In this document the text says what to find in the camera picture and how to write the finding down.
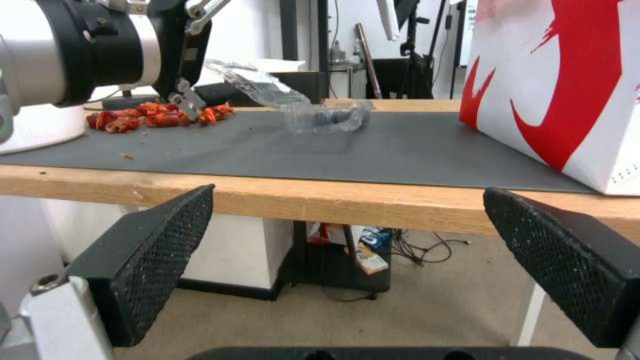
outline blue package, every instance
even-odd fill
[[[391,229],[385,227],[365,227],[360,235],[360,241],[372,249],[378,249],[384,243],[390,241],[391,236]]]

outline white round base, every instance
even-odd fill
[[[65,142],[84,134],[82,106],[57,108],[53,105],[27,106],[13,119],[13,134],[0,143],[0,155],[37,149]]]

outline plastic bag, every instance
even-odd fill
[[[287,128],[296,133],[356,131],[367,123],[373,109],[368,101],[312,104],[308,97],[251,65],[207,60],[206,67],[260,105],[283,112]]]

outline beige carpet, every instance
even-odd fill
[[[473,244],[452,244],[449,261],[422,268],[395,258],[391,290],[375,301],[335,302],[307,285],[284,288],[276,302],[176,290],[143,342],[116,353],[122,360],[144,360],[186,359],[210,348],[238,346],[507,345],[526,305],[528,277],[498,238],[442,236]],[[435,243],[430,233],[410,232],[408,239]],[[441,248],[432,257],[443,255]],[[328,291],[342,298],[358,295]],[[549,301],[534,345],[594,359],[615,355],[590,345]]]

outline textured gripper pad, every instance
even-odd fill
[[[517,261],[598,347],[619,347],[640,307],[640,249],[593,217],[505,190],[487,215]]]
[[[89,282],[113,346],[138,344],[200,244],[213,186],[122,217],[68,268]]]

